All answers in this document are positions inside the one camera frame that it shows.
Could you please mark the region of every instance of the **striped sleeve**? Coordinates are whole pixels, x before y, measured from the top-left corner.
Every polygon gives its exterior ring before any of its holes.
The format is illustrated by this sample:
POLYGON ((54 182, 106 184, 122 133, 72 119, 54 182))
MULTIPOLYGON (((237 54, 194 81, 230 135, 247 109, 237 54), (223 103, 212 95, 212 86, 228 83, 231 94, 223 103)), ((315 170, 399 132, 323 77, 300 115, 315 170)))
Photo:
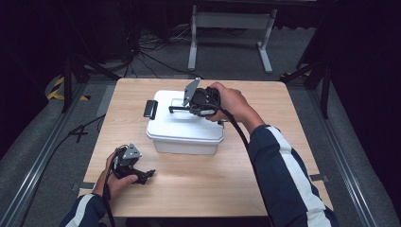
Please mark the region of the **striped sleeve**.
POLYGON ((257 127, 251 135, 250 158, 275 226, 338 226, 310 183, 301 157, 279 130, 257 127))
POLYGON ((90 227, 98 226, 98 221, 105 215, 103 200, 97 194, 80 196, 74 203, 71 211, 62 220, 60 226, 90 227))

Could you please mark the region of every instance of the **wooden table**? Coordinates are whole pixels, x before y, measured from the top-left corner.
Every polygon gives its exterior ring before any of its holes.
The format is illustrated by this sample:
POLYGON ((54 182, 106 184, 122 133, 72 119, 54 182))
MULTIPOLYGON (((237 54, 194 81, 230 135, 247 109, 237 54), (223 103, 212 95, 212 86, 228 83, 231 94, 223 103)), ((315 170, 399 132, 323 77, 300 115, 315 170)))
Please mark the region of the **wooden table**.
MULTIPOLYGON (((148 118, 143 117, 147 100, 153 99, 159 90, 183 91, 190 81, 192 79, 120 79, 84 181, 96 182, 114 149, 134 143, 143 154, 135 168, 156 169, 156 173, 146 185, 130 185, 112 200, 116 217, 266 216, 247 151, 231 124, 225 124, 224 140, 216 155, 157 152, 147 137, 148 118)), ((281 130, 305 161, 309 175, 319 173, 284 83, 221 82, 240 90, 265 122, 281 130)), ((212 80, 202 80, 199 87, 206 88, 211 83, 212 80)), ((331 207, 323 182, 314 184, 324 203, 331 207)))

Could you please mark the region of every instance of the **gray carpet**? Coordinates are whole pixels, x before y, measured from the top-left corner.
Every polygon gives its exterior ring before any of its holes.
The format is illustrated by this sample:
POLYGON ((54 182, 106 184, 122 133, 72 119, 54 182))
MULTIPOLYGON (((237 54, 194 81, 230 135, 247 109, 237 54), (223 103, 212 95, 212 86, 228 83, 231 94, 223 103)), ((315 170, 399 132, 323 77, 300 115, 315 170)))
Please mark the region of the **gray carpet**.
MULTIPOLYGON (((313 29, 283 29, 271 33, 268 44, 268 54, 273 73, 267 75, 261 64, 255 42, 258 41, 257 31, 246 31, 242 35, 233 35, 218 30, 207 30, 199 36, 197 69, 193 73, 205 79, 225 80, 278 80, 280 75, 295 71, 295 65, 301 57, 305 46, 313 35, 313 29)), ((157 61, 145 56, 135 59, 132 68, 127 71, 129 78, 193 78, 186 72, 189 55, 189 41, 170 44, 161 50, 146 52, 163 63, 179 69, 172 70, 157 61)), ((115 72, 125 75, 125 69, 115 72)), ((312 107, 308 91, 302 86, 288 85, 288 91, 305 130, 306 138, 311 146, 318 167, 323 175, 329 178, 326 187, 334 205, 334 210, 341 226, 363 226, 352 197, 349 194, 344 179, 339 172, 323 125, 317 120, 318 114, 312 107)), ((77 126, 90 122, 104 114, 113 93, 115 81, 102 75, 92 75, 86 85, 83 95, 90 96, 89 101, 78 101, 65 126, 61 129, 58 142, 69 131, 77 126)), ((47 138, 53 131, 58 119, 62 116, 62 100, 50 100, 49 104, 38 114, 26 130, 15 141, 5 157, 0 161, 0 217, 6 213, 9 204, 16 195, 25 175, 40 153, 47 138)), ((348 121, 346 113, 336 96, 334 87, 329 98, 329 122, 335 131, 342 150, 357 176, 363 189, 366 202, 369 205, 377 226, 400 226, 383 186, 373 172, 361 145, 348 121)), ((75 186, 84 176, 91 158, 101 120, 85 127, 87 135, 83 135, 77 143, 78 136, 72 135, 57 149, 51 159, 34 201, 29 207, 24 226, 57 226, 68 212, 78 191, 75 186)), ((23 209, 18 216, 21 220, 23 209)), ((118 226, 123 226, 124 219, 117 220, 118 226)))

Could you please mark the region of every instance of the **white plastic container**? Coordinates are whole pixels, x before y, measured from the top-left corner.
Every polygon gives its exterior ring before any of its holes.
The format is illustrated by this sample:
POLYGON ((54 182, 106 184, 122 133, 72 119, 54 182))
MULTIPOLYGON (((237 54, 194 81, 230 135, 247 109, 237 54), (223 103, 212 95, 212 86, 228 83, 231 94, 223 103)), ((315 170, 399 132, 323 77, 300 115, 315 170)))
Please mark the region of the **white plastic container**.
POLYGON ((147 135, 159 152, 215 154, 224 138, 224 127, 188 111, 170 113, 169 106, 182 106, 183 92, 158 91, 156 117, 149 120, 147 135))

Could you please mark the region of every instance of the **white stripe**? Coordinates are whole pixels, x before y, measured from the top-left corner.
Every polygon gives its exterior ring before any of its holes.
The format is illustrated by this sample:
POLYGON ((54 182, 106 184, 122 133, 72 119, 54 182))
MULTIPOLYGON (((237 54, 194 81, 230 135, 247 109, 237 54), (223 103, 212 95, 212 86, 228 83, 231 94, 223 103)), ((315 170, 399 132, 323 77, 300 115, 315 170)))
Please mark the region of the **white stripe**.
POLYGON ((309 179, 305 176, 298 162, 291 154, 291 145, 283 137, 281 132, 274 127, 267 127, 280 144, 280 153, 286 163, 289 174, 294 181, 302 200, 306 206, 307 226, 331 226, 325 216, 325 206, 321 199, 312 193, 309 179))
POLYGON ((66 227, 76 227, 80 225, 80 222, 83 219, 83 216, 85 215, 85 208, 86 204, 88 204, 88 201, 93 197, 93 194, 86 194, 85 196, 82 197, 78 204, 77 212, 75 216, 68 222, 66 227))

